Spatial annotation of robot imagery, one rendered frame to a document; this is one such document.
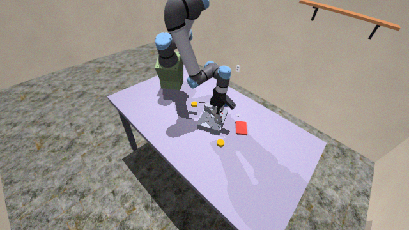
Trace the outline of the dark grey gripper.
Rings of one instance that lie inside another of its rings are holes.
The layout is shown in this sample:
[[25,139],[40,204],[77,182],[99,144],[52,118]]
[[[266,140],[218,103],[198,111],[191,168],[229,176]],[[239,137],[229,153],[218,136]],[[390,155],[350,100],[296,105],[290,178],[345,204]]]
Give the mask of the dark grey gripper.
[[[216,88],[216,87],[215,87]],[[215,120],[219,118],[219,113],[222,113],[224,110],[225,103],[220,99],[222,95],[226,95],[226,93],[218,93],[215,88],[213,89],[213,96],[210,99],[210,105],[216,106],[214,110],[211,112],[216,115]],[[215,95],[214,95],[215,94]],[[220,110],[221,109],[221,110]]]

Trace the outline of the grey gear with red arrow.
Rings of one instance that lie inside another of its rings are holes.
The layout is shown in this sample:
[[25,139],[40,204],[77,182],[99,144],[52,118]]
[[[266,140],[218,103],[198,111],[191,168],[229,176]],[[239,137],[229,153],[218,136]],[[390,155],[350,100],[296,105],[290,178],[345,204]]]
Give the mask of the grey gear with red arrow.
[[[216,117],[216,116],[215,116],[215,117]],[[217,120],[215,120],[215,117],[214,117],[214,121],[215,121],[216,123],[221,123],[221,122],[222,122],[223,117],[222,117],[221,115],[219,115],[219,118],[218,118]]]

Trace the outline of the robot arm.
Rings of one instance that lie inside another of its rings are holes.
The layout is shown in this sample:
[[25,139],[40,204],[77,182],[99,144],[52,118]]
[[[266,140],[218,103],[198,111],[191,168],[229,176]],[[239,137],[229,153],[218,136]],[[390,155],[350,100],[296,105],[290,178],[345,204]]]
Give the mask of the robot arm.
[[231,77],[230,67],[219,66],[213,61],[208,61],[200,70],[190,44],[192,40],[190,27],[201,12],[209,7],[209,4],[209,0],[167,0],[164,22],[169,33],[160,33],[155,39],[159,53],[158,61],[165,68],[173,67],[178,62],[178,56],[174,50],[178,49],[189,75],[187,83],[192,89],[214,77],[217,79],[216,91],[226,93]]

